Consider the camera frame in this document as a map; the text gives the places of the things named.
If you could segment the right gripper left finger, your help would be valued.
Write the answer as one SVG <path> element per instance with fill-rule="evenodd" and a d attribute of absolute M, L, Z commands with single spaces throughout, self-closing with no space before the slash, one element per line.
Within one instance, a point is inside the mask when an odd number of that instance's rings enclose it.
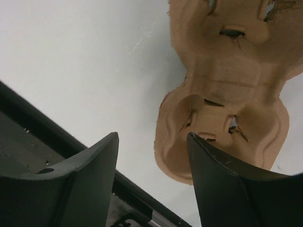
<path fill-rule="evenodd" d="M 3 227 L 103 227 L 118 155 L 118 134 L 35 174 L 0 176 Z"/>

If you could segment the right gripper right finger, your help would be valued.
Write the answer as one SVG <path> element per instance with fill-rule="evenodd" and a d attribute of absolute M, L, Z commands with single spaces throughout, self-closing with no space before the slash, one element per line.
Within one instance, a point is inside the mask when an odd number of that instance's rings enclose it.
<path fill-rule="evenodd" d="M 202 226 L 302 226 L 302 174 L 250 165 L 194 133 L 187 136 L 187 151 Z"/>

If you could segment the brown pulp cup carrier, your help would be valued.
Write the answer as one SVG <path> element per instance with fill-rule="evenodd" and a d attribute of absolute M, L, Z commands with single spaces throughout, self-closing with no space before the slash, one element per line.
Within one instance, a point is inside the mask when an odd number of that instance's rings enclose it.
<path fill-rule="evenodd" d="M 193 183 L 191 132 L 270 170 L 289 130 L 280 93 L 303 71 L 300 0 L 171 0 L 170 40 L 186 68 L 163 99 L 154 141 L 160 170 Z"/>

